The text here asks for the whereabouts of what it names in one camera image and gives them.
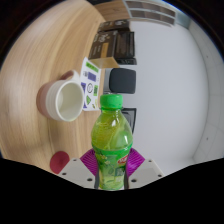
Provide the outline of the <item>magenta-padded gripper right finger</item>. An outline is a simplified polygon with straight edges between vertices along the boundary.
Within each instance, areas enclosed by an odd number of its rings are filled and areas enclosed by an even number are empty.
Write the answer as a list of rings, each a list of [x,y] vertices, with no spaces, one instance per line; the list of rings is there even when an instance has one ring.
[[[145,159],[137,150],[131,149],[125,173],[125,188],[141,188],[164,176],[153,159]]]

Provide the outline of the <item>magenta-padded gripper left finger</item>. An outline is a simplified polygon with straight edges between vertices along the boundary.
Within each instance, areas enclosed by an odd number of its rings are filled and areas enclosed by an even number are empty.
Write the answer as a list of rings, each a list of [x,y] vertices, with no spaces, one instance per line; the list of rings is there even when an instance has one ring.
[[[97,189],[99,170],[94,150],[90,149],[81,158],[72,158],[61,170],[59,176],[78,186]]]

